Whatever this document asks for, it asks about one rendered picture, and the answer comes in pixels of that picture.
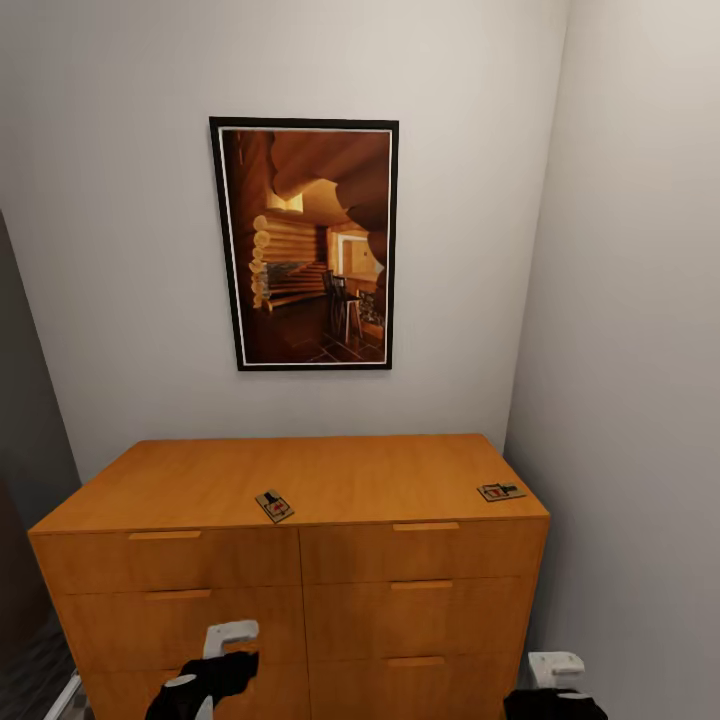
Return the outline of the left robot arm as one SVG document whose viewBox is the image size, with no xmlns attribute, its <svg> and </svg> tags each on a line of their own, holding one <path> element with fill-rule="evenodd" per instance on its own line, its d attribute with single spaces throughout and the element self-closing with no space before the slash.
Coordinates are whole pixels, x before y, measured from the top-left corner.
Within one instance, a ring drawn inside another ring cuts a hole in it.
<svg viewBox="0 0 720 720">
<path fill-rule="evenodd" d="M 145 720 L 212 720 L 217 702 L 242 694 L 258 669 L 259 651 L 225 655 L 223 645 L 255 639 L 259 631 L 252 620 L 211 625 L 202 658 L 184 664 L 183 673 L 161 687 Z"/>
</svg>

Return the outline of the mousetrap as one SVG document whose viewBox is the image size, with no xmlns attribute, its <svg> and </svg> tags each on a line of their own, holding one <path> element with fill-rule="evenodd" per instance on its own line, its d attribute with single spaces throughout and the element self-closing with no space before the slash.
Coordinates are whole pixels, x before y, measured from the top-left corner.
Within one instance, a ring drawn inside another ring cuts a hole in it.
<svg viewBox="0 0 720 720">
<path fill-rule="evenodd" d="M 274 488 L 256 496 L 256 500 L 276 524 L 295 513 L 288 502 Z"/>
<path fill-rule="evenodd" d="M 478 487 L 478 491 L 488 502 L 526 497 L 526 493 L 523 492 L 514 482 L 484 485 L 482 487 Z"/>
</svg>

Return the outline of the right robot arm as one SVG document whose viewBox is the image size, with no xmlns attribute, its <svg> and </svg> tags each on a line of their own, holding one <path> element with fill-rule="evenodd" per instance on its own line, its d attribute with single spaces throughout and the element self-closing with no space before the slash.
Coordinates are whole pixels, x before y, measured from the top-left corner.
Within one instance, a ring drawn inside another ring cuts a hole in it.
<svg viewBox="0 0 720 720">
<path fill-rule="evenodd" d="M 529 653 L 535 690 L 514 690 L 503 699 L 507 720 L 609 720 L 595 699 L 574 689 L 556 690 L 555 677 L 582 675 L 585 666 L 571 651 Z"/>
</svg>

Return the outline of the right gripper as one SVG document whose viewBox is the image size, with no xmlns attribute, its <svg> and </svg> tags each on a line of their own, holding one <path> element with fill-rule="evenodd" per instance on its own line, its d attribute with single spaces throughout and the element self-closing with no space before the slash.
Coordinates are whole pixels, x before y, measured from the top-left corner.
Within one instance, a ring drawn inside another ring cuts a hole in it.
<svg viewBox="0 0 720 720">
<path fill-rule="evenodd" d="M 551 693 L 577 693 L 574 689 L 514 690 L 503 699 L 507 720 L 544 720 L 543 707 Z"/>
</svg>

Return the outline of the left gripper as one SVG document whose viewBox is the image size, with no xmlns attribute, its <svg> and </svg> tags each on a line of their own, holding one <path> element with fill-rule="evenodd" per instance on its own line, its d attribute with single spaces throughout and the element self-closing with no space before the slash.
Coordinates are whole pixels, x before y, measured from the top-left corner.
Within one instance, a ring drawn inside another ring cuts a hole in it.
<svg viewBox="0 0 720 720">
<path fill-rule="evenodd" d="M 210 669 L 219 680 L 219 696 L 217 702 L 224 696 L 242 694 L 248 688 L 248 680 L 256 678 L 258 669 L 259 651 L 249 655 L 248 651 L 237 651 L 216 659 L 197 659 L 184 664 L 183 671 Z"/>
</svg>

